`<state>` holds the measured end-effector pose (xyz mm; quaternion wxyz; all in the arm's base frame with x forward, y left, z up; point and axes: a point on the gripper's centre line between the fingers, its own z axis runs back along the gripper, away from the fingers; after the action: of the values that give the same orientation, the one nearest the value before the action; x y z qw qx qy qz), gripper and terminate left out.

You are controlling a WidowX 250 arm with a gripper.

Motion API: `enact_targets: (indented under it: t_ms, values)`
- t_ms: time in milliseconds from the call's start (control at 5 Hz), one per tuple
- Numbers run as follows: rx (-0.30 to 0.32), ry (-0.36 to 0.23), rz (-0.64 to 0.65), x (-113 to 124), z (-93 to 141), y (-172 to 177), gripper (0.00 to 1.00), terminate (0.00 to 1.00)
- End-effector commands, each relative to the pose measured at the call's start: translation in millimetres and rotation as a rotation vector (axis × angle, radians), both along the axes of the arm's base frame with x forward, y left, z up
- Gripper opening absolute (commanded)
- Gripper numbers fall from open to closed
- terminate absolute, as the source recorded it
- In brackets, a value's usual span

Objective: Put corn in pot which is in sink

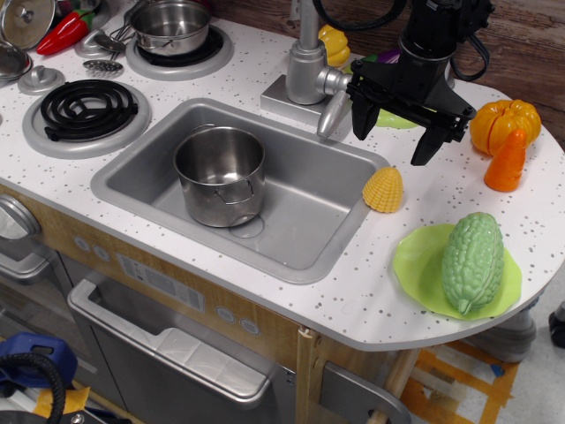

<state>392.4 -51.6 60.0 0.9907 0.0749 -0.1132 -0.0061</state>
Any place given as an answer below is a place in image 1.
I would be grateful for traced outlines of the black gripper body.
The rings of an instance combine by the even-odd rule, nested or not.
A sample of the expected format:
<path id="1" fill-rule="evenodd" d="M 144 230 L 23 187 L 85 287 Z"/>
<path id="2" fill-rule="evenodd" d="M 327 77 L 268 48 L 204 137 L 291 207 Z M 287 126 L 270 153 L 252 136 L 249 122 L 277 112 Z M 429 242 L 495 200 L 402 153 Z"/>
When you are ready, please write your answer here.
<path id="1" fill-rule="evenodd" d="M 462 131 L 477 111 L 457 95 L 445 78 L 446 60 L 400 58 L 396 64 L 357 60 L 351 66 L 347 94 L 363 95 L 380 110 L 413 123 L 439 125 Z"/>

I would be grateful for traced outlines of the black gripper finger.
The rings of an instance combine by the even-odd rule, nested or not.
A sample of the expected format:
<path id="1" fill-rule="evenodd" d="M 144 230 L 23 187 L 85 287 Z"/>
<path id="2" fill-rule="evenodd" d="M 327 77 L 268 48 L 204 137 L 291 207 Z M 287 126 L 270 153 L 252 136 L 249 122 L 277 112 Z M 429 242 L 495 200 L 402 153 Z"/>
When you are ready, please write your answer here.
<path id="1" fill-rule="evenodd" d="M 418 141 L 414 154 L 411 158 L 411 165 L 423 166 L 433 158 L 444 143 L 449 143 L 458 135 L 454 127 L 443 127 L 431 125 L 426 128 L 424 134 Z"/>
<path id="2" fill-rule="evenodd" d="M 376 125 L 380 105 L 363 95 L 357 95 L 352 101 L 351 115 L 354 134 L 359 140 L 364 140 Z"/>

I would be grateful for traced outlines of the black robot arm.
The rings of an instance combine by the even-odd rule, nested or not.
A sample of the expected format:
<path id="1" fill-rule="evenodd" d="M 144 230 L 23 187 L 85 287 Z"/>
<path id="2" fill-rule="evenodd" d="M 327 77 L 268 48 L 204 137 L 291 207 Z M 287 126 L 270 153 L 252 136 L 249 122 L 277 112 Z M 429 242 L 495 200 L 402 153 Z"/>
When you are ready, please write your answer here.
<path id="1" fill-rule="evenodd" d="M 347 87 L 354 134 L 365 139 L 382 110 L 424 127 L 414 166 L 427 164 L 441 146 L 463 138 L 477 111 L 446 80 L 458 44 L 483 49 L 475 33 L 488 25 L 489 1 L 415 1 L 399 38 L 394 64 L 353 63 Z"/>

